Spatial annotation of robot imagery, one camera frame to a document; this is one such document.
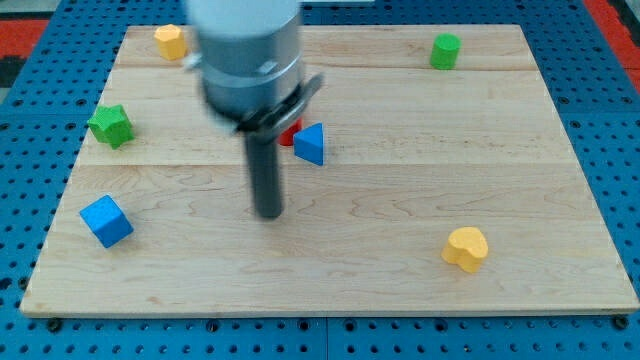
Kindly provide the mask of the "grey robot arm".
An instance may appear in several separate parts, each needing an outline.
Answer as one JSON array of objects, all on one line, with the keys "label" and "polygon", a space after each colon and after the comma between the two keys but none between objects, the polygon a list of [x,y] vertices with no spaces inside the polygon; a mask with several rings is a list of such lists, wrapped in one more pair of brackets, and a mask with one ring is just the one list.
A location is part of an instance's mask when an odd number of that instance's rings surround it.
[{"label": "grey robot arm", "polygon": [[186,0],[198,52],[189,61],[225,131],[269,139],[289,128],[320,89],[305,79],[297,0]]}]

